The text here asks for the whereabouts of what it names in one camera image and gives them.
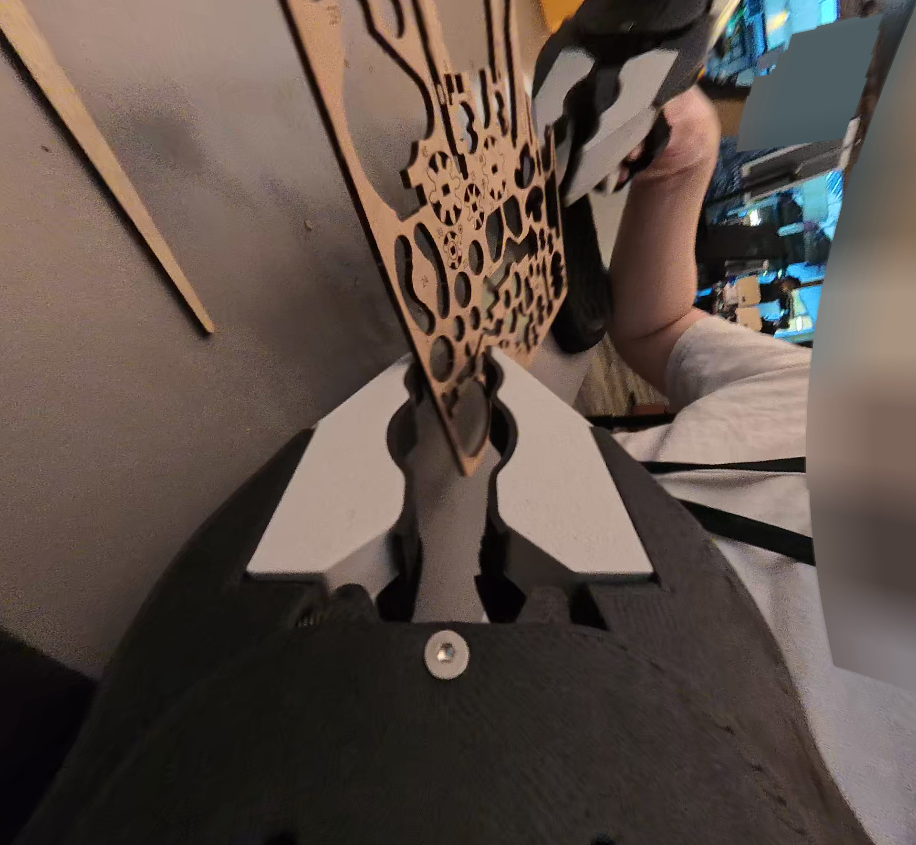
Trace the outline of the laser-cut wooden parts sheet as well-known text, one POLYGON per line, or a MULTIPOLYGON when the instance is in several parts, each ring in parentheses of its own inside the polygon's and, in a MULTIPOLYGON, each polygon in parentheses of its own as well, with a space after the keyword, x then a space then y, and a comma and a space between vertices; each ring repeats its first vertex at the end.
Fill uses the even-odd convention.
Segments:
POLYGON ((567 295, 552 131, 535 129, 513 0, 483 0, 487 66, 452 66, 433 0, 355 0, 368 35, 418 89, 426 128, 400 175, 404 218, 371 183, 344 106, 343 0, 280 0, 357 216, 457 466, 491 421, 487 357, 528 367, 567 295))

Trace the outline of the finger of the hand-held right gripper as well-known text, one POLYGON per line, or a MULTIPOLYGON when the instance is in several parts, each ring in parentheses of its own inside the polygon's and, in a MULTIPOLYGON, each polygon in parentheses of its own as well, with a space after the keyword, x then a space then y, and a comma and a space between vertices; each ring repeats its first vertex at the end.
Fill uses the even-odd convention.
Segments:
POLYGON ((587 196, 645 141, 658 117, 658 92, 677 55, 674 50, 654 49, 621 67, 614 103, 598 112, 596 130, 586 133, 568 162, 562 184, 564 205, 587 196))
POLYGON ((561 120, 573 125, 583 143, 605 145, 610 126, 604 114, 610 108, 610 63, 578 48, 557 55, 532 100, 533 119, 540 144, 561 120))

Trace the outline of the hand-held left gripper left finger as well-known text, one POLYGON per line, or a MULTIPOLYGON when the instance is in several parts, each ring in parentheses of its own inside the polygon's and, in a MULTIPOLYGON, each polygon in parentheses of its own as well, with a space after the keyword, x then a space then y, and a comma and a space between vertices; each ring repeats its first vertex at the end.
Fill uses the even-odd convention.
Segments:
POLYGON ((422 567, 413 478, 420 372, 404 355, 324 416, 246 575, 361 587, 379 610, 416 607, 422 567))

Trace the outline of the plain wooden sheet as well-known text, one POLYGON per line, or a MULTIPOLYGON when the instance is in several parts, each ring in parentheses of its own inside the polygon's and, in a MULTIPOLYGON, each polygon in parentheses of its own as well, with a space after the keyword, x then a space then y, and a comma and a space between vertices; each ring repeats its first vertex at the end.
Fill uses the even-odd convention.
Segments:
POLYGON ((189 312, 196 318, 206 335, 213 335, 215 324, 210 314, 23 0, 1 0, 1 30, 19 61, 28 70, 41 94, 143 239, 189 312))

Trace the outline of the person's right hand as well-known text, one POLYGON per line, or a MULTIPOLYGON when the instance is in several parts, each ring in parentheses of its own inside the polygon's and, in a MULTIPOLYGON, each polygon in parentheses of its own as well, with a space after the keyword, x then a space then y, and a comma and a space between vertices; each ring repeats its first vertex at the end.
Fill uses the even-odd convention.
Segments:
POLYGON ((672 98, 661 110, 669 141, 639 180, 672 182, 690 179, 710 183, 718 158, 721 128, 716 109, 698 85, 672 98))

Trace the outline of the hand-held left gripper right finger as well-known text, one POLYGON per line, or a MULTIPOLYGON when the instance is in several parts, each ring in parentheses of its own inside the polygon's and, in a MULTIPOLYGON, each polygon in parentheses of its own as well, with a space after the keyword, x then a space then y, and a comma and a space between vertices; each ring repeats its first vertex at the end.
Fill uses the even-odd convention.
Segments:
POLYGON ((486 612, 521 612, 554 588, 640 584, 655 570, 585 418, 501 349, 486 360, 498 453, 475 586, 486 612))

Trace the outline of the person's right forearm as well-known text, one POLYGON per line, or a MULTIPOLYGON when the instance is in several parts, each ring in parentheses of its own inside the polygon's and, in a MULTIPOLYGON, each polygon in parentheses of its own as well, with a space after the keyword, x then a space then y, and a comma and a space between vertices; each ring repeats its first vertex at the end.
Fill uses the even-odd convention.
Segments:
POLYGON ((678 340, 703 313, 695 239, 716 157, 680 168, 661 162, 631 183, 609 266, 608 330, 624 363, 668 395, 666 371, 678 340))

